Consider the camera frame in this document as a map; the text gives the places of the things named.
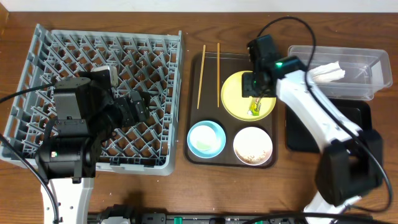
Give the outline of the green yellow snack wrapper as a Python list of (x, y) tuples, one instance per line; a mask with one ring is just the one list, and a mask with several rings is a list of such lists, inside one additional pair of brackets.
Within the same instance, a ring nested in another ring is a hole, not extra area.
[(261, 100), (262, 100), (261, 97), (252, 98), (248, 109), (248, 115), (259, 116), (261, 110)]

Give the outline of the pink white bowl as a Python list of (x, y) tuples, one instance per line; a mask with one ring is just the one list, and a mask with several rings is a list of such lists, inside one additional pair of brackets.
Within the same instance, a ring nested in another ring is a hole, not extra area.
[(233, 139), (236, 157), (249, 166), (265, 164), (272, 155), (271, 137), (261, 128), (247, 127), (238, 131)]

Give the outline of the white napkin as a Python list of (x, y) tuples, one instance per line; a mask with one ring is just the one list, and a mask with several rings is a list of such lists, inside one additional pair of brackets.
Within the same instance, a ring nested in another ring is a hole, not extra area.
[(345, 77), (345, 71), (340, 67), (339, 61), (321, 65), (311, 69), (308, 74), (317, 83), (328, 83)]

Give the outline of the white paper cup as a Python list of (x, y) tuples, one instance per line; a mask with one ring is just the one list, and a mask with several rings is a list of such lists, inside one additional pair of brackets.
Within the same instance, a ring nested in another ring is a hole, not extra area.
[(199, 125), (192, 129), (190, 133), (190, 142), (198, 151), (209, 151), (216, 147), (216, 133), (206, 125)]

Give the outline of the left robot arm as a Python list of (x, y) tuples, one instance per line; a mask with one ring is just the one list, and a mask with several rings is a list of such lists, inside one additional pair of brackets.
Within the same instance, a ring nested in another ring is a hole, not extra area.
[(45, 223), (86, 223), (102, 143), (116, 128), (128, 128), (149, 119), (152, 94), (132, 90), (114, 97), (118, 86), (115, 67), (79, 72), (55, 84), (57, 115), (45, 127), (35, 153)]

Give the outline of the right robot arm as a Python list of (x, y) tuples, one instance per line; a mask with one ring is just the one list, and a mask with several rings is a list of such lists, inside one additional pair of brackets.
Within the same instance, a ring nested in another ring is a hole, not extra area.
[(321, 153), (317, 193), (304, 208), (307, 223), (342, 220), (343, 211), (387, 181), (382, 138), (362, 130), (320, 91), (298, 57), (282, 57), (270, 35), (247, 44), (253, 71), (242, 77), (242, 96), (277, 97), (301, 120)]

